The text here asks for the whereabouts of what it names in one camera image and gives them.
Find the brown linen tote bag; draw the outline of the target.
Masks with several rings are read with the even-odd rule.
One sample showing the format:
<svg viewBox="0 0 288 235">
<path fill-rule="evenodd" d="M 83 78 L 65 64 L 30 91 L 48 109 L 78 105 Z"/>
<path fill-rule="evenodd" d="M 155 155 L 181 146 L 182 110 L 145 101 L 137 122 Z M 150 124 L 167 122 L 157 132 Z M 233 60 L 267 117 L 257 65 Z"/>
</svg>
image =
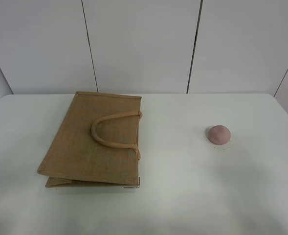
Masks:
<svg viewBox="0 0 288 235">
<path fill-rule="evenodd" d="M 37 172 L 47 188 L 140 185 L 141 97 L 77 92 Z"/>
</svg>

